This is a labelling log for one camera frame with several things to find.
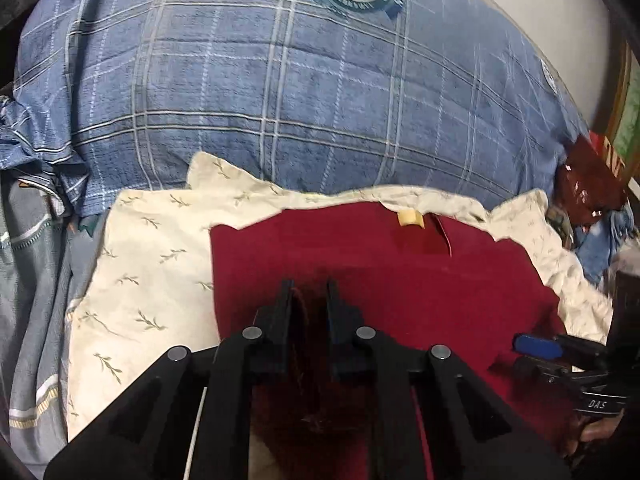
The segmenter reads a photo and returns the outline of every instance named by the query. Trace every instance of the gray-blue fabric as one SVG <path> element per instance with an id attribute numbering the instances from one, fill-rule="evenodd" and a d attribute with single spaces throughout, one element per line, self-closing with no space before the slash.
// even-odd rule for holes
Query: gray-blue fabric
<path id="1" fill-rule="evenodd" d="M 580 260 L 584 277 L 598 286 L 613 257 L 634 229 L 634 212 L 629 202 L 620 211 L 609 211 L 596 224 L 584 232 L 574 229 L 575 255 Z"/>
<path id="2" fill-rule="evenodd" d="M 318 0 L 41 0 L 0 168 L 82 216 L 182 186 L 204 150 L 280 186 L 412 184 L 491 208 L 550 193 L 587 128 L 535 48 L 482 0 L 346 17 Z"/>
<path id="3" fill-rule="evenodd" d="M 66 314 L 88 287 L 106 214 L 84 221 L 92 235 L 78 230 L 6 171 L 0 199 L 0 434 L 42 478 L 67 442 Z"/>

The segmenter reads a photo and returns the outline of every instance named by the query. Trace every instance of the floral patterned fabric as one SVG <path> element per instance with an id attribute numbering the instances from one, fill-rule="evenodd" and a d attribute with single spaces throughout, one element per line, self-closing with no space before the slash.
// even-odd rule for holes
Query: floral patterned fabric
<path id="1" fill-rule="evenodd" d="M 171 346 L 197 351 L 219 342 L 209 229 L 217 224 L 239 229 L 284 208 L 381 202 L 391 210 L 451 216 L 495 239 L 512 238 L 560 298 L 559 315 L 568 333 L 606 338 L 610 301 L 589 285 L 575 255 L 562 248 L 546 224 L 541 190 L 490 212 L 477 200 L 420 187 L 382 186 L 325 196 L 283 190 L 203 152 L 194 156 L 188 186 L 124 190 L 109 214 L 94 278 L 70 313 L 70 438 Z"/>

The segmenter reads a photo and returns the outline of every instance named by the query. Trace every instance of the wall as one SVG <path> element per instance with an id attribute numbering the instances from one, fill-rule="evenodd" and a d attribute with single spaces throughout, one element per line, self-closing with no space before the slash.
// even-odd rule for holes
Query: wall
<path id="1" fill-rule="evenodd" d="M 609 12 L 601 0 L 493 0 L 555 67 L 585 120 L 596 118 L 609 67 Z"/>

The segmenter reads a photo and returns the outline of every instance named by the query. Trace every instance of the red towel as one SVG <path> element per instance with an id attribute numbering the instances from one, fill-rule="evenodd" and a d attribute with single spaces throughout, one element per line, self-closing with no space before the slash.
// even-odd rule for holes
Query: red towel
<path id="1" fill-rule="evenodd" d="M 323 317 L 328 278 L 365 322 L 400 344 L 446 344 L 542 435 L 557 440 L 571 415 L 559 390 L 523 388 L 511 377 L 515 333 L 564 332 L 558 298 L 511 240 L 451 218 L 400 226 L 378 203 L 286 210 L 242 230 L 211 231 L 220 336 L 250 325 L 293 279 L 306 316 L 292 381 L 257 389 L 254 427 L 288 478 L 367 478 L 365 388 L 332 383 Z"/>

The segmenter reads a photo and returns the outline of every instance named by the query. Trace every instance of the crumpled cloth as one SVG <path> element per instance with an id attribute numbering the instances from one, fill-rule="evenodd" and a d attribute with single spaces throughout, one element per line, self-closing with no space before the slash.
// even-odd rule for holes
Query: crumpled cloth
<path id="1" fill-rule="evenodd" d="M 58 216 L 6 171 L 0 195 L 0 434 L 42 478 L 67 443 L 65 314 L 84 296 L 106 215 Z"/>
<path id="2" fill-rule="evenodd" d="M 580 227 L 574 229 L 575 255 L 580 260 L 584 277 L 594 286 L 598 286 L 604 270 L 610 266 L 633 228 L 634 213 L 627 202 L 620 211 L 609 211 L 586 233 Z"/>
<path id="3" fill-rule="evenodd" d="M 409 186 L 324 196 L 283 190 L 202 152 L 193 158 L 188 186 L 191 189 L 125 190 L 109 214 L 102 254 L 72 322 L 70 438 L 171 346 L 197 351 L 219 342 L 209 229 L 219 224 L 239 229 L 284 208 L 381 202 L 394 211 L 414 208 L 451 216 L 496 240 L 512 238 L 526 249 L 542 282 L 558 295 L 558 314 L 567 332 L 606 340 L 610 300 L 586 281 L 576 256 L 561 247 L 559 236 L 546 224 L 547 199 L 541 190 L 492 211 L 468 197 Z M 256 460 L 253 465 L 273 466 Z"/>

